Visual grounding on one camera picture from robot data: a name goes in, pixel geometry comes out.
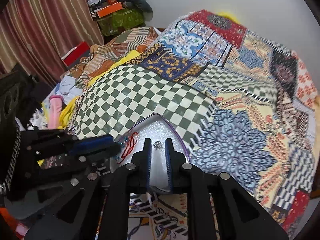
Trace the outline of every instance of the orange box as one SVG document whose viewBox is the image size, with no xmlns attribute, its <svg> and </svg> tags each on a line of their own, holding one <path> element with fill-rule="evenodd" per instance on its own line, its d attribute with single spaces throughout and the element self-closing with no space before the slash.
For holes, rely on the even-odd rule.
<svg viewBox="0 0 320 240">
<path fill-rule="evenodd" d="M 105 8 L 102 8 L 101 10 L 97 11 L 97 14 L 99 16 L 99 18 L 106 16 L 110 13 L 116 12 L 118 10 L 122 9 L 122 5 L 120 2 L 111 4 L 109 6 L 106 6 Z"/>
</svg>

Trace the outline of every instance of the red beaded necklace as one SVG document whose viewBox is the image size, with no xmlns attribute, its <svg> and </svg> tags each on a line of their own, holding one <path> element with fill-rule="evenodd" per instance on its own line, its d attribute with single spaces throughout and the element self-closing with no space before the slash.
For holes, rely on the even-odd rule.
<svg viewBox="0 0 320 240">
<path fill-rule="evenodd" d="M 128 141 L 127 141 L 127 145 L 123 151 L 123 154 L 121 155 L 121 161 L 118 162 L 118 164 L 120 164 L 121 162 L 124 161 L 124 159 L 130 154 L 132 153 L 134 146 L 137 144 L 138 141 L 138 133 L 134 132 L 132 135 L 130 135 L 128 137 Z"/>
</svg>

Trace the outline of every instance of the red box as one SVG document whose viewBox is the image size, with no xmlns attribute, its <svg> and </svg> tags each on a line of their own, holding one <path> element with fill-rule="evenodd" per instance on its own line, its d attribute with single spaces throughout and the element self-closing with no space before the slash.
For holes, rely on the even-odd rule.
<svg viewBox="0 0 320 240">
<path fill-rule="evenodd" d="M 78 46 L 72 48 L 66 55 L 64 55 L 61 60 L 67 65 L 70 66 L 76 59 L 78 59 L 83 53 L 87 50 L 90 50 L 88 44 L 83 41 Z"/>
</svg>

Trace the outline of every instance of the bed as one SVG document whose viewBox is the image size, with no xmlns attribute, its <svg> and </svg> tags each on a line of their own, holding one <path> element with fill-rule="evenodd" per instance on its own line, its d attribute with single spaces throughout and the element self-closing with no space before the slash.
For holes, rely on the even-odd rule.
<svg viewBox="0 0 320 240">
<path fill-rule="evenodd" d="M 103 73 L 143 52 L 158 36 L 153 27 L 138 27 L 124 31 L 106 45 L 95 44 L 88 49 L 87 57 L 75 60 L 70 70 L 61 76 L 61 82 L 47 95 L 42 102 L 42 109 L 36 109 L 29 121 L 28 129 L 33 126 L 47 129 L 50 96 L 60 95 L 66 111 L 69 113 L 74 106 L 74 99 L 87 90 L 88 84 Z"/>
<path fill-rule="evenodd" d="M 80 139 L 109 133 L 119 140 L 158 113 L 192 164 L 228 172 L 292 237 L 319 159 L 316 97 L 295 51 L 201 10 L 179 17 L 141 55 L 95 80 L 76 100 L 68 129 Z M 131 198 L 130 239 L 187 239 L 185 195 L 153 198 L 161 222 L 140 211 L 137 199 L 149 201 Z"/>
</svg>

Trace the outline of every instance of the blue floral pattern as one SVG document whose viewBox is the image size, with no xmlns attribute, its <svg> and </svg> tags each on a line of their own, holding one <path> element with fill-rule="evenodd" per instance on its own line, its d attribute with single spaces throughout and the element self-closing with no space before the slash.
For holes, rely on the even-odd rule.
<svg viewBox="0 0 320 240">
<path fill-rule="evenodd" d="M 252 128 L 247 111 L 216 108 L 212 122 L 200 133 L 199 148 L 191 163 L 213 174 L 228 172 L 248 192 L 254 193 L 261 178 L 277 160 L 263 148 L 267 133 Z"/>
<path fill-rule="evenodd" d="M 178 57 L 185 57 L 201 66 L 218 64 L 227 55 L 231 44 L 204 24 L 181 21 L 159 41 Z"/>
<path fill-rule="evenodd" d="M 246 47 L 241 49 L 238 60 L 243 62 L 250 69 L 254 69 L 256 67 L 263 68 L 263 59 L 260 58 L 254 50 Z"/>
</svg>

